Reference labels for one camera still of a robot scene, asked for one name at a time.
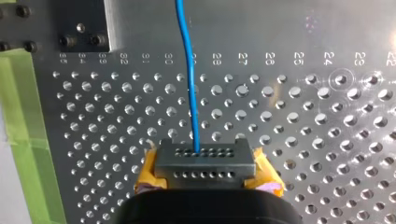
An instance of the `metal panel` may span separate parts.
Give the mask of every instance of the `metal panel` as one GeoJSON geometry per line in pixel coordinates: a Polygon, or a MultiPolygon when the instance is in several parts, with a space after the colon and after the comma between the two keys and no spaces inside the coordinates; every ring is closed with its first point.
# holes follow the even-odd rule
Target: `metal panel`
{"type": "MultiPolygon", "coordinates": [[[[69,223],[111,223],[146,140],[191,141],[174,1],[106,1],[109,54],[60,54],[49,2],[29,1],[29,25],[13,25],[42,46],[35,70],[65,212],[69,223]]],[[[185,7],[202,140],[264,146],[305,223],[395,222],[396,2],[185,7]]]]}

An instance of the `screw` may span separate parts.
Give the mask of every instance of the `screw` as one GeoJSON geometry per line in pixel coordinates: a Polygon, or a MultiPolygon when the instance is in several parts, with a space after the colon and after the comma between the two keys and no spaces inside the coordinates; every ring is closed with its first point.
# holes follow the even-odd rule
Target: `screw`
{"type": "Polygon", "coordinates": [[[26,41],[23,43],[23,47],[26,51],[34,53],[37,51],[37,44],[34,41],[26,41]]]}
{"type": "Polygon", "coordinates": [[[28,18],[31,14],[30,8],[27,6],[17,6],[16,8],[17,16],[21,18],[28,18]]]}
{"type": "Polygon", "coordinates": [[[6,51],[6,50],[9,50],[9,49],[11,49],[11,46],[7,42],[0,41],[0,52],[1,51],[6,51]]]}
{"type": "Polygon", "coordinates": [[[77,40],[73,36],[63,35],[59,38],[59,43],[64,47],[72,48],[77,44],[77,40]]]}
{"type": "Polygon", "coordinates": [[[94,46],[103,46],[106,43],[106,38],[104,35],[92,35],[90,43],[94,46]]]}

